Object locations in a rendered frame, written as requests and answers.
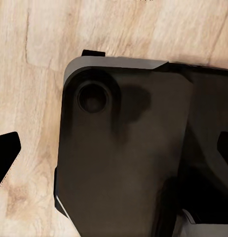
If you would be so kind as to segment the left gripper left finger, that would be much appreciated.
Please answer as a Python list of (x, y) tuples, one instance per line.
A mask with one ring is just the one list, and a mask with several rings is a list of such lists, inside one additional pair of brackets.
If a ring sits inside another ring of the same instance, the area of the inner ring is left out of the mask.
[(17, 131), (0, 135), (0, 183), (21, 150)]

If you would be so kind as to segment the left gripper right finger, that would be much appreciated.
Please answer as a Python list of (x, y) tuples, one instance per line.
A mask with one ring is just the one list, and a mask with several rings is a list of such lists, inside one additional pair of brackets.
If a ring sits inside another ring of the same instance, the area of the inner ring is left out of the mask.
[(217, 149), (225, 162), (228, 164), (228, 132), (221, 131), (218, 138)]

